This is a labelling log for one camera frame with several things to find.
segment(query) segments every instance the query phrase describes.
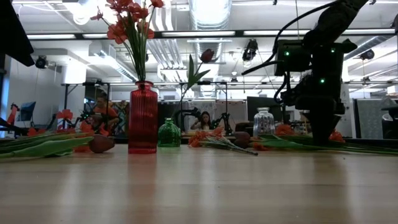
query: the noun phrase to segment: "black hair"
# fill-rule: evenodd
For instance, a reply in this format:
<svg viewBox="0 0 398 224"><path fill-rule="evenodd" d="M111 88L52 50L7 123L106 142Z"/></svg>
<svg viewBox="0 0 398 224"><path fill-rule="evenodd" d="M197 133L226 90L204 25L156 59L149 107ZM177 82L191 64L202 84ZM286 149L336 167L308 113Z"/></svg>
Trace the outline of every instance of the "black hair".
<svg viewBox="0 0 398 224"><path fill-rule="evenodd" d="M104 101L108 100L108 95L105 92L100 93L97 98L104 99Z"/></svg>
<svg viewBox="0 0 398 224"><path fill-rule="evenodd" d="M207 121L207 125L209 126L209 129L210 129L210 127L211 127L211 119L210 119L210 114L207 111L202 112L202 114L200 115L200 126L201 126L201 129L203 130L204 125L206 125L206 123L203 121L203 115L209 116L209 120Z"/></svg>

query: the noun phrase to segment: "table surface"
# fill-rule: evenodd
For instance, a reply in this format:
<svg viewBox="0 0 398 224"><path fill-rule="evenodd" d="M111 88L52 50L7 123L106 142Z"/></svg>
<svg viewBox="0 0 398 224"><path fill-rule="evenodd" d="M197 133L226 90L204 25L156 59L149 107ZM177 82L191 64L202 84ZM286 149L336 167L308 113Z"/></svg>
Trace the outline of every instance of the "table surface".
<svg viewBox="0 0 398 224"><path fill-rule="evenodd" d="M398 157L158 149L0 162L0 223L397 223Z"/></svg>

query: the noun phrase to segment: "green glass vase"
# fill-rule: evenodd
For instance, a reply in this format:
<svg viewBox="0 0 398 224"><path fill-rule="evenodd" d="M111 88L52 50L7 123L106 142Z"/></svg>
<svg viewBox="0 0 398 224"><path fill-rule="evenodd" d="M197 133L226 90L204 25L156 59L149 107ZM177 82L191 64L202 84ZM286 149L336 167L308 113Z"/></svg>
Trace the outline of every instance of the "green glass vase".
<svg viewBox="0 0 398 224"><path fill-rule="evenodd" d="M172 118L166 118L166 123L159 128L157 139L159 147L180 147L181 130L174 124Z"/></svg>

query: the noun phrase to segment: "red glass vase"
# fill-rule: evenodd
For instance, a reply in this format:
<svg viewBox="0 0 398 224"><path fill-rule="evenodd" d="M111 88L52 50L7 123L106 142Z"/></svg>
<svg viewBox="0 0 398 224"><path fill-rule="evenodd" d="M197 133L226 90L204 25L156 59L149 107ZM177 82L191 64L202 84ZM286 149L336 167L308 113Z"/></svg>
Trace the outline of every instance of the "red glass vase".
<svg viewBox="0 0 398 224"><path fill-rule="evenodd" d="M156 153L157 93L152 82L136 82L138 90L130 93L129 154Z"/></svg>

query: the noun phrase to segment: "glass jar lid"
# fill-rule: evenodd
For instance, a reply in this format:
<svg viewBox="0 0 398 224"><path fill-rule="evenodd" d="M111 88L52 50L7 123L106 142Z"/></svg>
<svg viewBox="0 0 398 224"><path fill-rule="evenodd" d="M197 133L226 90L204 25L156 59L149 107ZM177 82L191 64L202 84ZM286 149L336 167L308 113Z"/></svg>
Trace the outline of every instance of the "glass jar lid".
<svg viewBox="0 0 398 224"><path fill-rule="evenodd" d="M257 108L258 112L268 112L269 108Z"/></svg>

